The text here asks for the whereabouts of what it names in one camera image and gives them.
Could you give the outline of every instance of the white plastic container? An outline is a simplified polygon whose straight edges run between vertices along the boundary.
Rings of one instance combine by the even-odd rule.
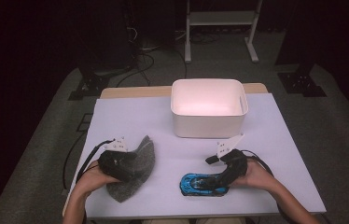
[[[189,138],[229,138],[240,133],[248,105],[234,79],[179,79],[172,86],[174,133]]]

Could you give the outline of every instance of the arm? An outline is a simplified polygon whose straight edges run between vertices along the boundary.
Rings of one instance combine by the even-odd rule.
[[[82,223],[85,211],[85,202],[91,193],[108,183],[119,182],[116,178],[105,175],[97,161],[93,161],[84,175],[78,180],[72,193],[63,217],[63,224]]]
[[[284,185],[265,171],[256,161],[249,160],[246,175],[238,177],[231,185],[265,189],[273,196],[283,211],[297,223],[319,223]]]

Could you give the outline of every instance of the white table surface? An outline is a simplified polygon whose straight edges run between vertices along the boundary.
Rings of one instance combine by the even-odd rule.
[[[310,212],[326,212],[313,180],[270,93],[247,94],[249,111],[238,149],[258,154]],[[264,190],[230,188],[223,197],[183,196],[179,182],[187,173],[216,174],[224,163],[204,160],[216,154],[219,139],[175,136],[170,97],[97,100],[87,140],[77,167],[104,140],[124,137],[130,150],[149,135],[155,145],[156,164],[147,182],[127,201],[118,203],[105,188],[88,198],[88,218],[221,217],[277,214],[272,196]],[[92,160],[98,159],[101,148]]]

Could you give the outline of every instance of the blue toy car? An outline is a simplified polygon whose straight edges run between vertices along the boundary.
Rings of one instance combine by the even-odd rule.
[[[217,187],[216,175],[186,174],[181,178],[180,189],[184,196],[223,196],[229,187]]]

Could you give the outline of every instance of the floor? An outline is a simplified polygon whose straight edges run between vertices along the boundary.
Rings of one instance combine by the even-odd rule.
[[[277,73],[294,71],[296,66],[274,64],[284,35],[256,33],[254,45],[259,63],[251,62],[244,34],[217,35],[217,41],[210,44],[192,44],[192,63],[188,64],[181,57],[184,45],[180,41],[176,50],[159,49],[148,53],[154,60],[145,71],[148,81],[140,74],[127,77],[130,74],[127,73],[111,78],[108,87],[118,84],[121,87],[146,86],[148,82],[151,86],[172,85],[184,77],[234,78],[243,83],[265,84],[328,210],[326,217],[331,223],[349,223],[349,102],[332,75],[318,65],[313,68],[311,77],[327,97],[286,93]],[[141,69],[152,62],[147,56],[140,56],[139,61]],[[72,71],[52,99],[0,198],[0,223],[62,222],[65,188],[71,184],[85,142],[85,134],[78,132],[77,127],[84,115],[93,112],[98,98],[86,96],[82,100],[68,100],[81,79],[77,69]],[[63,175],[64,162],[71,148]],[[316,216],[326,223],[322,216]],[[253,219],[261,224],[286,223],[279,216]]]

